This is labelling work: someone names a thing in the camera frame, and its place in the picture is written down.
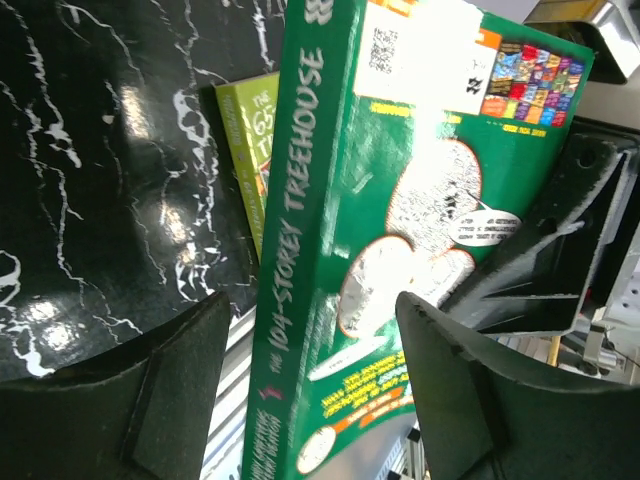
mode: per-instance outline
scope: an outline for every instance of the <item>barcode sticker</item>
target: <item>barcode sticker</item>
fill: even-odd
[[[393,72],[393,58],[396,53],[398,32],[395,30],[373,29],[373,45],[369,52],[369,67],[382,73]]]
[[[362,27],[360,57],[354,92],[357,95],[391,101],[402,96],[404,35],[408,17],[369,2]]]

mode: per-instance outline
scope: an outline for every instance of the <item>white sticker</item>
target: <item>white sticker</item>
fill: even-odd
[[[315,382],[322,378],[333,375],[353,365],[358,360],[363,359],[370,353],[375,352],[378,348],[386,343],[385,337],[371,337],[360,340],[358,343],[348,346],[340,350],[335,355],[327,358],[324,362],[318,364],[309,372],[309,380]]]
[[[302,475],[313,472],[329,456],[336,443],[336,431],[331,427],[316,430],[302,446],[296,467]]]
[[[446,110],[472,115],[480,113],[497,54],[495,48],[482,45],[478,41],[469,45],[468,57],[461,60],[466,62],[464,74],[452,78],[456,87],[447,98]]]
[[[514,214],[502,210],[476,210],[451,224],[451,239],[467,247],[488,247],[509,238],[522,222]]]

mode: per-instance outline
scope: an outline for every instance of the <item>book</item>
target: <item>book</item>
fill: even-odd
[[[270,73],[216,87],[258,259],[262,254],[278,75]]]
[[[282,59],[251,480],[307,478],[413,411],[397,295],[440,305],[516,231],[593,54],[458,0],[306,0]]]

